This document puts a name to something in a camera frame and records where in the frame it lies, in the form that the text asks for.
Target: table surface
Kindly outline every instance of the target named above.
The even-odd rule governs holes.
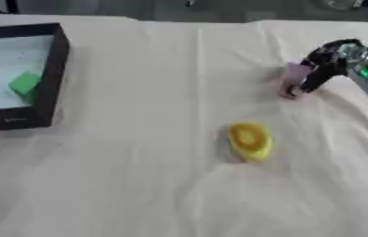
[[[277,96],[288,61],[368,23],[61,22],[72,44],[56,125],[0,132],[0,236],[368,236],[368,97],[337,78]],[[253,119],[270,159],[237,162]]]

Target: open box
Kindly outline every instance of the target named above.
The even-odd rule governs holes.
[[[69,51],[58,23],[0,27],[0,131],[52,124]]]

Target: lemon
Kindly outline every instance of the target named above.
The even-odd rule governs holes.
[[[273,139],[268,129],[253,121],[238,122],[228,128],[228,140],[245,161],[260,161],[269,157]]]

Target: table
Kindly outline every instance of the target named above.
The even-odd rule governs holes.
[[[337,78],[297,102],[277,76],[368,23],[61,22],[72,44],[54,127],[0,132],[0,236],[368,236],[368,97]],[[271,130],[236,162],[225,126]]]

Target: green sponge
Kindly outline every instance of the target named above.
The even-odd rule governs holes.
[[[28,104],[33,102],[33,92],[35,86],[41,81],[41,77],[25,71],[16,79],[10,82],[9,88]]]

